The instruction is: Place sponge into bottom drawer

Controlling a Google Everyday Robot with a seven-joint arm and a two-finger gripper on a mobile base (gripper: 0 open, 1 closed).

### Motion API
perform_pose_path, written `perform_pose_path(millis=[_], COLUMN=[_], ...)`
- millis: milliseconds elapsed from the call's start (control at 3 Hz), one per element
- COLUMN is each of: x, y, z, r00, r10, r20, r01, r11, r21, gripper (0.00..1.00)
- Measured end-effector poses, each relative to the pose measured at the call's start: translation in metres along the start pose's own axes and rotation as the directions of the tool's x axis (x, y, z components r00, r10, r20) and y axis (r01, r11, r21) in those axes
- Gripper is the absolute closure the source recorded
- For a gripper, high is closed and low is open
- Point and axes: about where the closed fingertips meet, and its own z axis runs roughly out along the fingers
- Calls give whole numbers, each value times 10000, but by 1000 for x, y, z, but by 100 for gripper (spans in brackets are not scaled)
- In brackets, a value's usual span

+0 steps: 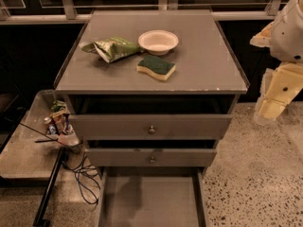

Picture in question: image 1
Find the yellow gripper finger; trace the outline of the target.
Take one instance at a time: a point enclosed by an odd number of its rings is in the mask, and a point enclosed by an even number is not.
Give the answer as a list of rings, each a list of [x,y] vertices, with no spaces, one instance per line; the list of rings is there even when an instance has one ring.
[[[265,70],[255,107],[258,120],[276,120],[303,90],[303,64],[283,61]]]
[[[257,47],[270,47],[272,27],[273,22],[269,23],[261,32],[253,36],[250,44]]]

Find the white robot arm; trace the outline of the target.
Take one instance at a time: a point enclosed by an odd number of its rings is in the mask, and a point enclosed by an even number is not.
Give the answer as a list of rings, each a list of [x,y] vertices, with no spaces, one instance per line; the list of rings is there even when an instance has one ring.
[[[257,121],[274,121],[303,90],[303,0],[289,0],[250,44],[268,47],[280,61],[265,71],[255,108]]]

